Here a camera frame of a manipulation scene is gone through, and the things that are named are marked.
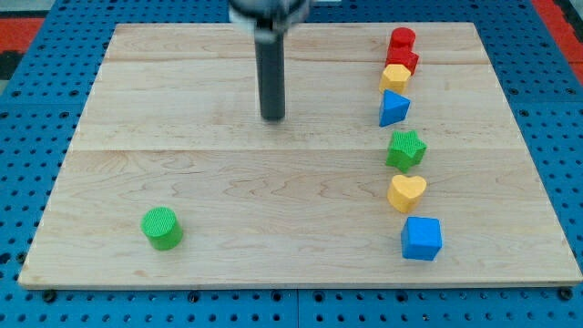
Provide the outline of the grey round end effector mount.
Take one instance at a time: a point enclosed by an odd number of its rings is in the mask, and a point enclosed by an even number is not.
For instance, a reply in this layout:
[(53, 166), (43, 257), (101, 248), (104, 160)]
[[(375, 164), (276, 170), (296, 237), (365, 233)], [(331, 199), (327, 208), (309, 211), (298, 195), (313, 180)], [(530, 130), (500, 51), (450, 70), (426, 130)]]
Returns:
[(250, 30), (285, 33), (308, 16), (311, 0), (229, 0), (232, 23)]

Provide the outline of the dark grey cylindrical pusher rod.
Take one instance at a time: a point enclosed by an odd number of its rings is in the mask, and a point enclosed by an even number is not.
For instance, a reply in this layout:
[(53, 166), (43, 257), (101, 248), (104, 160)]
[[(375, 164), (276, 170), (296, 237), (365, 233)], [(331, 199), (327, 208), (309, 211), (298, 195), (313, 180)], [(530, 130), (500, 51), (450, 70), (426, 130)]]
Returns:
[(285, 117), (283, 35), (257, 29), (254, 34), (261, 117), (279, 121)]

